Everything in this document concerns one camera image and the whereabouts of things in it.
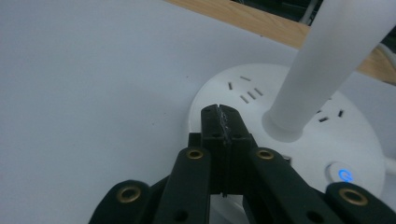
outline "white power strip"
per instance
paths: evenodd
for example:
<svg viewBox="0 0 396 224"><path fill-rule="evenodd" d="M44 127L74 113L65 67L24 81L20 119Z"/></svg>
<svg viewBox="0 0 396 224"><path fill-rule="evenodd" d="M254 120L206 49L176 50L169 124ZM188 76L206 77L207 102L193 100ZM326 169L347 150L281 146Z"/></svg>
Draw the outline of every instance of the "white power strip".
<svg viewBox="0 0 396 224"><path fill-rule="evenodd" d="M188 132L201 131L202 108L231 106L239 111L259 147L272 148L290 158L291 166L311 187L324 191L332 182L346 181L379 196L386 172L381 146L363 114L340 92L308 122L297 141L277 141L264 130L264 113L288 72L288 67L276 64L246 64L217 74L195 96ZM213 197L212 204L231 222L244 219L241 197Z"/></svg>

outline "white table surface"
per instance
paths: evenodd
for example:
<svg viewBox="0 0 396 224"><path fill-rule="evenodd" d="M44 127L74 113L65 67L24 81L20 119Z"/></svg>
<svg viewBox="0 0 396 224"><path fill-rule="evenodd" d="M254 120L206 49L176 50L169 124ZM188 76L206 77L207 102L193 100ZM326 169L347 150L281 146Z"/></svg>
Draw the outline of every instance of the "white table surface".
<svg viewBox="0 0 396 224"><path fill-rule="evenodd" d="M206 81L296 52L163 1L1 1L0 223L87 223L115 184L169 175ZM354 73L341 91L396 158L396 88Z"/></svg>

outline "blue indicator light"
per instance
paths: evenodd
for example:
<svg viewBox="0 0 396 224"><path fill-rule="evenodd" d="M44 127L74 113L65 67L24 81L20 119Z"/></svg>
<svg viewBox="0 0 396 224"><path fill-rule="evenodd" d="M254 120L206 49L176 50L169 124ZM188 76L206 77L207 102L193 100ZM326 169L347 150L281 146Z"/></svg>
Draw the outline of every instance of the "blue indicator light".
<svg viewBox="0 0 396 224"><path fill-rule="evenodd" d="M340 176L340 178L342 180L344 180L345 182L353 181L352 173L350 173L348 170L345 170L345 169L340 170L338 172L338 176Z"/></svg>

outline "wooden surface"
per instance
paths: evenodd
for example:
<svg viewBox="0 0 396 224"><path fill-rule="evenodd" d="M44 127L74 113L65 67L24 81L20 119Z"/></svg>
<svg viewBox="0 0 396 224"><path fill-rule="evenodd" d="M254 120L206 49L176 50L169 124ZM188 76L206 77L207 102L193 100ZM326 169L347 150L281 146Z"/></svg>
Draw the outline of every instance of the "wooden surface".
<svg viewBox="0 0 396 224"><path fill-rule="evenodd" d="M247 7L229 0L166 0L172 4L230 23L252 33L263 35L299 49L309 26ZM373 52L358 67L358 71L379 80L396 84L396 68L380 49Z"/></svg>

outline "power button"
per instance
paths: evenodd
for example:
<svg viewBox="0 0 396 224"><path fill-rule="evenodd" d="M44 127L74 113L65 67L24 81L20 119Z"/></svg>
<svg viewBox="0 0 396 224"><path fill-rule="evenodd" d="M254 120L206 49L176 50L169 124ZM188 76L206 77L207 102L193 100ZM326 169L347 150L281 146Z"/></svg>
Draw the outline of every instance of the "power button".
<svg viewBox="0 0 396 224"><path fill-rule="evenodd" d="M348 182L357 185L361 183L357 172L340 161L330 164L326 169L326 173L331 182Z"/></svg>

